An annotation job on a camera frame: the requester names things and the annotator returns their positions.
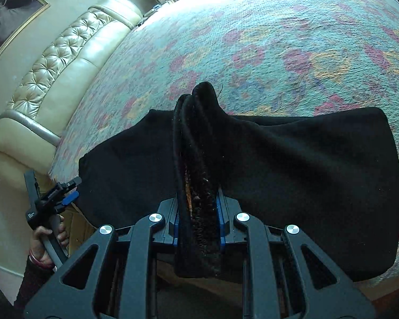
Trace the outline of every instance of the black garment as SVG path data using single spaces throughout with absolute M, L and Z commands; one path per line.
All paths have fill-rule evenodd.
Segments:
M 31 298 L 52 276 L 53 270 L 38 267 L 28 257 L 24 278 L 19 288 L 14 307 L 22 312 Z
M 178 105 L 185 109 L 175 115 L 180 147 L 193 141 L 188 147 L 203 154 L 211 186 L 220 184 L 243 211 L 279 228 L 297 224 L 354 281 L 392 266 L 399 161 L 380 109 L 307 118 L 229 116 L 209 83 Z M 133 225 L 175 196 L 183 173 L 175 171 L 172 116 L 151 110 L 80 160 L 77 206 L 93 225 Z

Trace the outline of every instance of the picture frame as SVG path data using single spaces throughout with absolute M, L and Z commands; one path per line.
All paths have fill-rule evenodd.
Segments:
M 14 38 L 50 4 L 45 0 L 2 0 L 0 2 L 0 55 Z

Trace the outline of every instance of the black fabric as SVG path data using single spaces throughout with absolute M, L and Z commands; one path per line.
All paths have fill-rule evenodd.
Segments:
M 173 162 L 179 206 L 174 270 L 179 277 L 221 273 L 215 194 L 221 178 L 222 153 L 201 104 L 195 103 L 192 95 L 182 95 L 173 113 Z
M 205 152 L 212 186 L 220 184 L 224 195 L 267 225 L 300 226 L 354 281 L 393 264 L 399 161 L 380 109 L 307 118 L 229 116 L 209 83 L 188 97 L 180 100 L 188 102 L 190 122 L 177 126 L 191 131 L 193 148 Z M 81 158 L 77 206 L 94 226 L 132 225 L 180 189 L 173 114 L 151 110 Z M 187 139 L 181 140 L 183 148 Z
M 24 278 L 19 288 L 14 307 L 22 312 L 31 298 L 52 276 L 53 270 L 38 267 L 28 257 Z

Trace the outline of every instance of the wall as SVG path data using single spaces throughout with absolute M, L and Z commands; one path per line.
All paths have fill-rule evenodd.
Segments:
M 46 0 L 51 6 L 33 20 L 0 56 L 0 113 L 34 61 L 80 14 L 99 0 Z M 131 0 L 142 12 L 155 0 Z M 30 229 L 24 220 L 28 208 L 25 194 L 0 184 L 0 267 L 22 274 Z

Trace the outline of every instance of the bangle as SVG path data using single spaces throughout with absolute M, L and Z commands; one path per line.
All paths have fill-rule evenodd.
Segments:
M 45 269 L 45 270 L 51 270 L 51 269 L 53 269 L 53 268 L 55 267 L 55 264 L 46 265 L 46 264 L 43 264 L 41 261 L 38 261 L 38 260 L 34 257 L 33 251 L 31 250 L 31 248 L 30 248 L 30 260 L 31 260 L 31 262 L 32 262 L 34 265 L 36 265 L 36 266 L 38 266 L 38 267 L 41 267 L 42 269 Z

